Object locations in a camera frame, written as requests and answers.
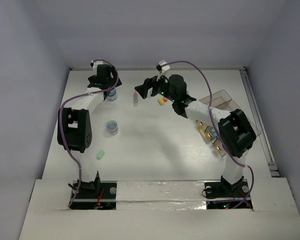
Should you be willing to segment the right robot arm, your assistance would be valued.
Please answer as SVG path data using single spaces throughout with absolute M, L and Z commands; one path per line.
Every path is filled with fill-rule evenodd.
M 147 78 L 134 89 L 143 99 L 147 98 L 148 91 L 151 91 L 152 97 L 160 94 L 172 102 L 172 108 L 177 115 L 214 128 L 227 154 L 220 190 L 225 196 L 236 193 L 239 189 L 238 183 L 243 180 L 248 151 L 257 138 L 245 113 L 240 109 L 221 110 L 201 103 L 188 94 L 184 78 L 177 74 L 168 78 Z

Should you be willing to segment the clear jar blue contents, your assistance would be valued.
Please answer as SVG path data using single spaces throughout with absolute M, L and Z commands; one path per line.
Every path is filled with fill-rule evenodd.
M 119 131 L 118 123 L 115 120 L 109 120 L 106 125 L 106 131 L 110 135 L 116 135 Z

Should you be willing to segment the yellow highlighter cap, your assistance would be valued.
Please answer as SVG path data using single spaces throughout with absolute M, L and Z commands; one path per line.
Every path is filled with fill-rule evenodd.
M 160 106 L 163 106 L 165 104 L 165 102 L 162 98 L 158 99 L 158 103 L 159 103 Z

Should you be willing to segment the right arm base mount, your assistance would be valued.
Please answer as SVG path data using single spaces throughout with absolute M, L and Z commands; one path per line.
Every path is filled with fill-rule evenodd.
M 253 209 L 250 188 L 243 177 L 234 185 L 222 177 L 218 181 L 206 181 L 201 195 L 206 199 L 207 210 Z

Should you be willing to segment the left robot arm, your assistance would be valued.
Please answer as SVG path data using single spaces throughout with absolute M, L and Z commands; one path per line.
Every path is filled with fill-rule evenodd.
M 96 173 L 89 176 L 91 167 L 82 163 L 74 152 L 83 154 L 93 140 L 91 113 L 105 100 L 117 99 L 116 88 L 122 85 L 119 74 L 110 62 L 97 59 L 90 63 L 93 75 L 88 77 L 85 93 L 65 100 L 58 111 L 57 142 L 63 146 L 77 164 L 78 179 L 86 182 L 83 191 L 94 198 L 100 194 L 101 185 L 94 181 Z

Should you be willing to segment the blue lidded paint jar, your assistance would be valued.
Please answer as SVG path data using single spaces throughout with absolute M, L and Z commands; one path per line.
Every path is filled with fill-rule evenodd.
M 108 101 L 115 101 L 118 98 L 116 88 L 114 87 L 110 91 L 107 92 L 106 94 L 106 99 Z

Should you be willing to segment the green highlighter cap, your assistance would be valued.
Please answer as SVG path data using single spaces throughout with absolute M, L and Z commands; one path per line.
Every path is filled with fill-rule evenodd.
M 100 150 L 100 151 L 97 153 L 96 158 L 97 158 L 98 160 L 101 160 L 101 159 L 104 157 L 104 155 L 105 155 L 105 152 L 104 152 L 103 150 Z

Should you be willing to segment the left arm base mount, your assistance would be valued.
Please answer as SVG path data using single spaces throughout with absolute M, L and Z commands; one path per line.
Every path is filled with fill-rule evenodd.
M 69 208 L 72 210 L 115 210 L 116 209 L 116 181 L 101 181 L 97 172 L 93 181 L 82 181 L 75 196 L 79 181 L 68 184 L 72 193 Z

